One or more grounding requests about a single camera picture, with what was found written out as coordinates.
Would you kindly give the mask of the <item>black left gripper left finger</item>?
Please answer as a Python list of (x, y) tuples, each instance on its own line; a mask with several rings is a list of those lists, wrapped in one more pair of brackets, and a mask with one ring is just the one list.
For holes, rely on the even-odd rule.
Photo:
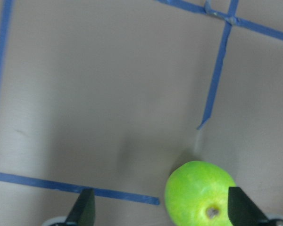
[(84, 189), (69, 212), (66, 226), (93, 226), (95, 222), (94, 190)]

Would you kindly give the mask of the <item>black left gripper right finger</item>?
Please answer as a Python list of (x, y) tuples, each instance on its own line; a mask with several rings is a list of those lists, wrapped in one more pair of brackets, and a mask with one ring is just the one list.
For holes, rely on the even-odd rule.
[(238, 186), (228, 189), (228, 217), (233, 226), (268, 226), (269, 219)]

